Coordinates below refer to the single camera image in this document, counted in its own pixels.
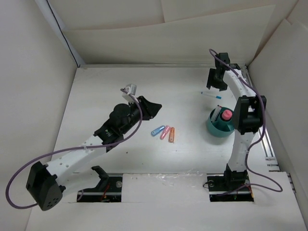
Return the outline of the blue cap pen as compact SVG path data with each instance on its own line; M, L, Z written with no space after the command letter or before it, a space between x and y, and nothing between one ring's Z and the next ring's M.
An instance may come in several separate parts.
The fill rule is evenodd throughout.
M215 99L221 99L221 96L218 96L216 94L212 94L212 93L208 93L208 92L204 92L204 91L202 91L201 94L205 95L205 96L208 96L208 97L215 98Z

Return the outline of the purple cap pen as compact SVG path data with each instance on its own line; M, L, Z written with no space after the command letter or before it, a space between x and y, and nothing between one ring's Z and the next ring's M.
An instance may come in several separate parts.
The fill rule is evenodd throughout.
M212 122L215 122L215 121L216 121L216 119L217 119L217 117L218 117L218 115L219 115L221 109L222 109L222 107L221 107L220 105L218 105L218 106L215 108L215 110L214 110L214 112L213 112L213 114L212 114L212 117L211 117L211 121L212 121Z

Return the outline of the teal round organizer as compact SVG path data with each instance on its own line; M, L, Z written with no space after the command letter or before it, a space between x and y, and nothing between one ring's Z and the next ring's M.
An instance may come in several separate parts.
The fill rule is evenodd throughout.
M235 128L234 128L234 125L233 125L233 122L232 122L232 119L230 121L223 121L221 119L221 114L224 110L231 110L230 108L227 108L227 107L222 107L217 119L215 122L211 122L210 118L214 112L214 109L211 111L207 121L206 121L206 127L207 127L207 130L208 132L215 136L215 137L218 137L218 138L225 138L225 137L228 137L230 136Z

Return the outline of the red cap pen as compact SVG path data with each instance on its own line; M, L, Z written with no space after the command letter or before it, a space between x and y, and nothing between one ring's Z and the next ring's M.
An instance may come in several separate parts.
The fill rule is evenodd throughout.
M215 110L214 110L214 112L213 112L213 114L212 114L212 116L211 116L211 118L210 118L211 122L215 122L216 121L216 118L217 118L217 115L219 114L219 112L220 112L220 106L217 105Z

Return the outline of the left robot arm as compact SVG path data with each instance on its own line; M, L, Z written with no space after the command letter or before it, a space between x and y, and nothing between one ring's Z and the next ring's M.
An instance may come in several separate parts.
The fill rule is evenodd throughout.
M64 155L46 164L36 161L31 166L26 189L42 211L56 206L73 192L94 188L102 191L109 176L100 166L92 166L87 173L78 173L87 163L126 141L124 135L142 121L153 119L162 108L143 96L127 95L127 103L116 105L109 118L81 146L68 148Z

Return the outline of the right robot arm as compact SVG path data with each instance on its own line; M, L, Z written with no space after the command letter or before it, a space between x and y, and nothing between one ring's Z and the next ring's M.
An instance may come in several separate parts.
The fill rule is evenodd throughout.
M230 63L227 53L217 53L213 49L209 52L215 59L215 68L210 69L207 88L230 89L237 100L232 116L234 143L222 178L223 188L219 191L219 195L224 196L247 186L248 155L256 144L253 141L256 133L265 126L266 98L245 81L238 65Z

